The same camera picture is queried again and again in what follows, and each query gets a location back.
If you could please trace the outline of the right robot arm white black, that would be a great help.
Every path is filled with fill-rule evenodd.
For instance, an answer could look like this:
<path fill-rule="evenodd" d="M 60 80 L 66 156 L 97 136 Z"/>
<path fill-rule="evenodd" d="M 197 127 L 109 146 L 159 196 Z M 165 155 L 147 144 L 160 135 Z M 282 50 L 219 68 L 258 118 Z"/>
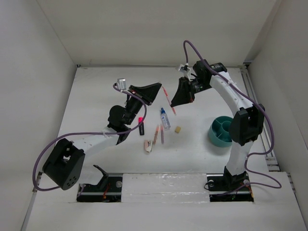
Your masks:
<path fill-rule="evenodd" d="M 248 155 L 254 141 L 262 133 L 265 109 L 263 105 L 250 101 L 242 94 L 222 63 L 206 67 L 203 62 L 198 61 L 193 70 L 195 78 L 190 79 L 190 69 L 185 65 L 180 66 L 179 71 L 183 72 L 184 76 L 179 78 L 171 107 L 192 103 L 195 95 L 204 90 L 214 89 L 219 93 L 230 108 L 233 119 L 226 122 L 215 119 L 211 128 L 217 128 L 217 131 L 213 132 L 216 139 L 224 139 L 225 133 L 229 135 L 232 142 L 231 154 L 223 175 L 208 178 L 208 186 L 212 192 L 235 190 L 248 180 Z"/>

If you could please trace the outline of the red white pen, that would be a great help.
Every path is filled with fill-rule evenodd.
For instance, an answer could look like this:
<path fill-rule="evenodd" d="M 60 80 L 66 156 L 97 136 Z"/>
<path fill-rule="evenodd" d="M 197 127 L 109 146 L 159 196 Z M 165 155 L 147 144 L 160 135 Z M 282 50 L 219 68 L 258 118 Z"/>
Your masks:
<path fill-rule="evenodd" d="M 171 106 L 171 100 L 170 100 L 170 98 L 169 98 L 169 95 L 168 95 L 168 93 L 167 93 L 165 87 L 162 86 L 162 89 L 163 89 L 163 92 L 164 92 L 164 94 L 165 94 L 165 96 L 166 96 L 166 99 L 167 99 L 167 101 L 168 101 L 168 104 L 169 104 L 169 106 L 171 107 L 171 110 L 172 110 L 173 114 L 176 116 L 176 115 L 177 115 L 176 110 L 175 110 L 174 107 Z"/>

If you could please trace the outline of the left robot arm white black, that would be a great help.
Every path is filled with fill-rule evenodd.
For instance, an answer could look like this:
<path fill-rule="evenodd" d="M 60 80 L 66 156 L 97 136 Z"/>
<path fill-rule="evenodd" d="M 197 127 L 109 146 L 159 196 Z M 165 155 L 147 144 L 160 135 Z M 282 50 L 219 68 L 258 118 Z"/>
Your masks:
<path fill-rule="evenodd" d="M 124 90 L 120 83 L 115 83 L 113 88 L 127 97 L 125 106 L 115 105 L 110 109 L 108 125 L 102 131 L 68 133 L 51 141 L 39 155 L 42 157 L 48 148 L 52 148 L 42 167 L 43 173 L 57 188 L 64 191 L 72 188 L 82 175 L 87 157 L 122 143 L 141 125 L 129 127 L 140 109 L 146 109 L 154 102 L 161 87 L 161 83 L 154 83 L 143 87 L 130 86 Z"/>

